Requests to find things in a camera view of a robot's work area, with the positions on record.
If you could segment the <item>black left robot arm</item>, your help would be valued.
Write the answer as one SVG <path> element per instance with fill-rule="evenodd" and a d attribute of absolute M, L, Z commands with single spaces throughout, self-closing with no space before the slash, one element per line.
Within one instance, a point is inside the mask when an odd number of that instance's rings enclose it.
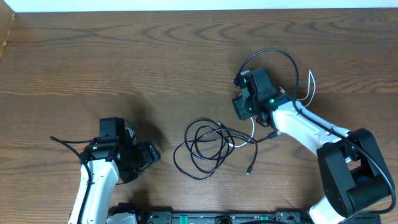
<path fill-rule="evenodd" d="M 80 186 L 69 223 L 147 223 L 148 217 L 134 209 L 119 206 L 109 212 L 115 186 L 136 180 L 161 158 L 151 141 L 135 142 L 136 129 L 126 123 L 117 117 L 100 119 L 99 136 L 80 153 Z"/>

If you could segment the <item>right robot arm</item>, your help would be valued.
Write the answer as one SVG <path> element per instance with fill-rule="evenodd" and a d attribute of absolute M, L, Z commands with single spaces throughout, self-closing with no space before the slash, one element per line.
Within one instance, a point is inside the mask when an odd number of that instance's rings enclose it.
<path fill-rule="evenodd" d="M 313 223 L 343 223 L 378 215 L 374 203 L 390 196 L 395 186 L 374 136 L 335 126 L 315 115 L 293 96 L 278 93 L 264 69 L 239 72 L 241 89 L 233 99 L 238 118 L 257 122 L 289 135 L 316 155 L 325 196 L 308 214 Z"/>

